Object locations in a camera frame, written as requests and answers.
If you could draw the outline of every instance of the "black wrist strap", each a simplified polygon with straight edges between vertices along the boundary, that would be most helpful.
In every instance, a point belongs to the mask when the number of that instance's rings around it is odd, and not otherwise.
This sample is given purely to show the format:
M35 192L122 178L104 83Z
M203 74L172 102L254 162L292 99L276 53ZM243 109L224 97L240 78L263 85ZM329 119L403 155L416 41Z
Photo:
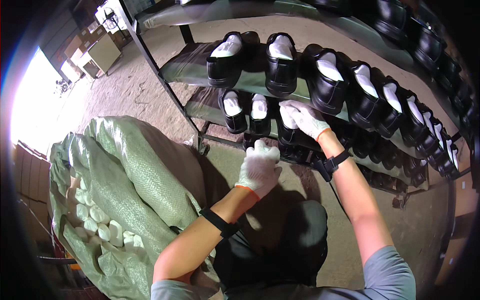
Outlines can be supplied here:
M224 219L220 218L208 207L202 209L200 211L200 214L203 215L205 219L207 219L210 223L212 223L222 232L220 236L224 239L228 239L229 237L237 233L237 231L239 230L237 224L229 224L225 222Z
M338 169L338 165L350 156L351 154L348 152L348 149L345 149L339 155L328 158L325 161L320 159L318 161L312 162L312 167L314 167L317 171L320 172L326 182L330 182L332 180L333 172Z

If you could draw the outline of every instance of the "hand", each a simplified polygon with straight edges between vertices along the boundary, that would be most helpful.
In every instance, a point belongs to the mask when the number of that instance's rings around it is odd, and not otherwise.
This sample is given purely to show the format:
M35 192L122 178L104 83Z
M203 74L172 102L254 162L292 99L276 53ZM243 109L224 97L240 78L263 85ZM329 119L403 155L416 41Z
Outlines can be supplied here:
M235 186L248 188L258 200L262 199L278 184L282 167L275 167L275 164L279 160L280 150L277 147L268 147L264 141L256 140L255 148L247 149Z
M300 130L314 138L317 142L320 134L330 129L320 112L307 104L287 100L280 102L279 105L285 108Z

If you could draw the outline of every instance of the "sleeve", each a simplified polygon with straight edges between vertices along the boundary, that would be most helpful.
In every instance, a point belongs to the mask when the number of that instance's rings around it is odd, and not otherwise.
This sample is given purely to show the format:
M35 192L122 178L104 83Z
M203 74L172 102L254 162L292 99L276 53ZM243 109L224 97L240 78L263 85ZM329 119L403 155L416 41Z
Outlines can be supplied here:
M207 300L216 293L206 287L197 287L175 280L159 280L152 284L151 300Z
M415 300L413 273L393 246L379 249L367 260L363 279L363 293L371 299L380 294L389 300Z

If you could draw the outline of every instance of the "glove cuff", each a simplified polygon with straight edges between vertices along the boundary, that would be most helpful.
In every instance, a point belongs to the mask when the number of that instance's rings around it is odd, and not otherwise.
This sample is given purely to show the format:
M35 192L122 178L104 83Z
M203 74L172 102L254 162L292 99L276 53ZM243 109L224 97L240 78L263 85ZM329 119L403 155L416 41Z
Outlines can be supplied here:
M251 191L255 195L255 197L257 197L257 202L260 201L260 197L257 195L257 193L255 193L255 191L252 190L251 188L249 188L248 186L236 184L235 187L244 188L244 189L247 189L247 190Z
M322 133L324 133L325 131L329 130L329 129L332 130L330 127L327 127L327 128L325 128L325 129L323 129L322 132L320 132L320 133L317 135L317 138L315 139L315 141L318 142L318 139L320 138L320 135L321 135Z

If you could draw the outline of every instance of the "desk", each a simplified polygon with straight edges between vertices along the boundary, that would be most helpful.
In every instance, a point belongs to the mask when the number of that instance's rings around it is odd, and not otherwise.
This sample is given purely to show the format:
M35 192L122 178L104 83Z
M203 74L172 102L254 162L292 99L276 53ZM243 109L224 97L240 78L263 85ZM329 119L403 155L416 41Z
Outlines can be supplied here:
M120 51L118 50L115 43L109 35L104 35L98 41L96 41L87 51L79 57L77 60L72 61L82 69L85 74L89 75L91 78L95 78L96 74L88 72L85 68L85 65L89 62L95 64L103 73L107 73L112 64L120 56Z

